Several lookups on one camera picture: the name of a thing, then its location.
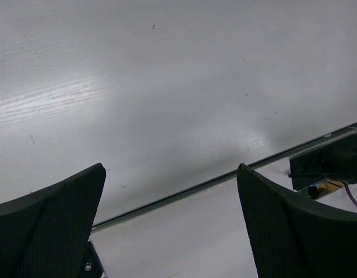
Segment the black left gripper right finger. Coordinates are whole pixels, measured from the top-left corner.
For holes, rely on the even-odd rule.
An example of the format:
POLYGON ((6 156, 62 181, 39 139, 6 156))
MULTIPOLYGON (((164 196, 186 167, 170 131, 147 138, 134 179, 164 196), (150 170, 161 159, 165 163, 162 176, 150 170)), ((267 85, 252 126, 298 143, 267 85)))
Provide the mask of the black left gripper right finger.
POLYGON ((245 164, 236 180, 259 277, 357 277, 357 213, 311 200, 245 164))

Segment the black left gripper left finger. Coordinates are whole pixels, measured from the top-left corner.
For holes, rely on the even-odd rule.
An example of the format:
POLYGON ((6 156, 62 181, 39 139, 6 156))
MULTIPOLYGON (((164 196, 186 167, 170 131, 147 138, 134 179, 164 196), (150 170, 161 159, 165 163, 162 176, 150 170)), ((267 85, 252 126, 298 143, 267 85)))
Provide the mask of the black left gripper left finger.
POLYGON ((0 204, 0 277, 102 277, 89 240, 106 178, 97 163, 0 204))

